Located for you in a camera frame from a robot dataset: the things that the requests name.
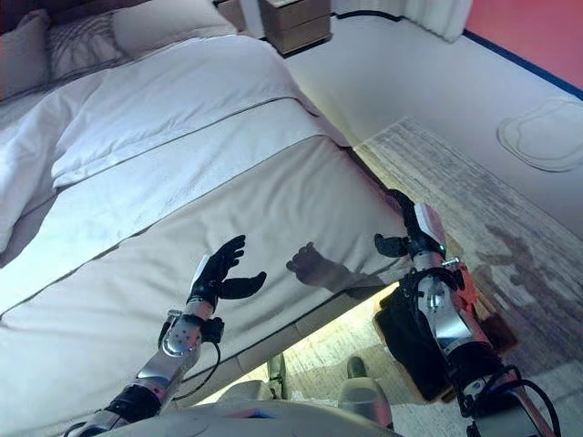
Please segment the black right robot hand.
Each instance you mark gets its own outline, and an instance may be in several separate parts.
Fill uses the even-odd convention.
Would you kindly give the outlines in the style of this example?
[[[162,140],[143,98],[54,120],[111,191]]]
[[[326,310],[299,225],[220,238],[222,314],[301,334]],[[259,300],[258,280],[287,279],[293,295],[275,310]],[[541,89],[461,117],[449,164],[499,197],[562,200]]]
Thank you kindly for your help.
[[[375,234],[374,245],[377,251],[388,258],[408,255],[411,259],[423,252],[433,252],[444,259],[445,230],[435,210],[425,203],[415,204],[397,189],[389,189],[388,195],[401,208],[406,236],[385,238],[381,234]]]

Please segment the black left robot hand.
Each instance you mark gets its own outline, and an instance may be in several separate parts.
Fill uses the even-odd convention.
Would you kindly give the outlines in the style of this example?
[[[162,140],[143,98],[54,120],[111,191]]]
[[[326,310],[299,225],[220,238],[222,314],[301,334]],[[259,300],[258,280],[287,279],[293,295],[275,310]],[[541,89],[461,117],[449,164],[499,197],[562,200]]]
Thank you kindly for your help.
[[[205,300],[216,308],[218,300],[246,299],[261,289],[267,279],[265,271],[253,277],[227,278],[244,255],[245,239],[245,235],[239,235],[229,240],[208,258],[190,288],[187,303]]]

